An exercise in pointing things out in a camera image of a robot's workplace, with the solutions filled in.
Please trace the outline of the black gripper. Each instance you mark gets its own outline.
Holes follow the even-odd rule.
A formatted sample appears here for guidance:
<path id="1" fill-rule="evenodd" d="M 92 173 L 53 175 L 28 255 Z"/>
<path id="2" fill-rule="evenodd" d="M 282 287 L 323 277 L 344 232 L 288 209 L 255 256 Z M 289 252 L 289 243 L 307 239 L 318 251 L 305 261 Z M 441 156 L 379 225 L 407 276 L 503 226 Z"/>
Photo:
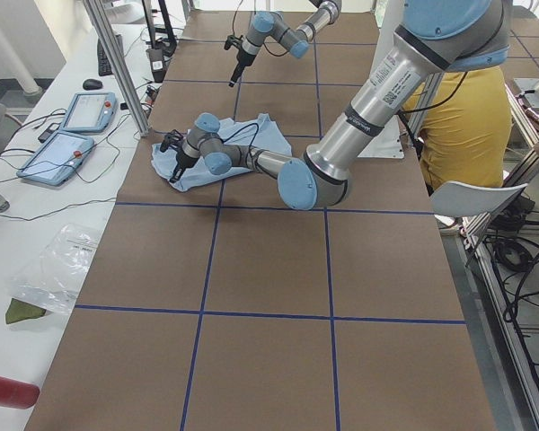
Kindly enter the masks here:
<path id="1" fill-rule="evenodd" d="M 247 38 L 238 38 L 234 35 L 228 35 L 225 41 L 224 49 L 228 50 L 231 47 L 237 48 L 238 53 L 236 55 L 237 65 L 230 77 L 228 85 L 235 86 L 235 84 L 242 77 L 243 70 L 246 67 L 251 66 L 257 57 L 257 46 L 252 44 Z"/>
<path id="2" fill-rule="evenodd" d="M 159 151 L 163 154 L 169 150 L 176 153 L 176 165 L 169 182 L 177 182 L 187 169 L 195 166 L 198 161 L 198 152 L 187 144 L 185 135 L 176 129 L 166 133 L 159 146 Z"/>

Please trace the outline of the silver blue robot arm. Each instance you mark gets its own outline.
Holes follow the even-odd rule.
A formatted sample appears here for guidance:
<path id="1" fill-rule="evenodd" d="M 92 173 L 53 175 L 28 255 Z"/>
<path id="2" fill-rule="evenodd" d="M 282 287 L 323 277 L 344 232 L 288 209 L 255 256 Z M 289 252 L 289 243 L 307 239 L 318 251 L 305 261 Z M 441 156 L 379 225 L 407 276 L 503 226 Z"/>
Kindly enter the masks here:
<path id="1" fill-rule="evenodd" d="M 498 66 L 508 56 L 509 1 L 407 1 L 389 53 L 324 138 L 302 159 L 247 145 L 227 145 L 219 120 L 203 113 L 181 141 L 170 183 L 202 159 L 221 175 L 233 167 L 276 179 L 296 210 L 332 207 L 350 190 L 350 165 L 430 75 Z"/>
<path id="2" fill-rule="evenodd" d="M 327 25 L 334 24 L 342 11 L 341 1 L 311 1 L 316 7 L 304 22 L 292 29 L 281 13 L 260 11 L 254 14 L 251 25 L 245 35 L 228 35 L 224 50 L 236 47 L 237 65 L 230 77 L 228 85 L 234 87 L 242 77 L 246 67 L 251 66 L 264 45 L 266 38 L 274 39 L 285 53 L 295 58 L 301 58 L 309 49 L 309 43 L 315 35 Z"/>

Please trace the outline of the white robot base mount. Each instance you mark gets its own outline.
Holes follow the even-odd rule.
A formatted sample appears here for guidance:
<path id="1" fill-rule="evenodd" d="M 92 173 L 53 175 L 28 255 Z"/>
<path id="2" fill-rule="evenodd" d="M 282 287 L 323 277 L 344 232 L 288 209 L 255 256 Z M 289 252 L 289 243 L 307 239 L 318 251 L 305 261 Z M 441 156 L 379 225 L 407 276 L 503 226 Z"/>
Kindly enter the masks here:
<path id="1" fill-rule="evenodd" d="M 404 158 L 399 122 L 396 116 L 388 121 L 382 132 L 370 141 L 358 157 L 395 160 Z"/>

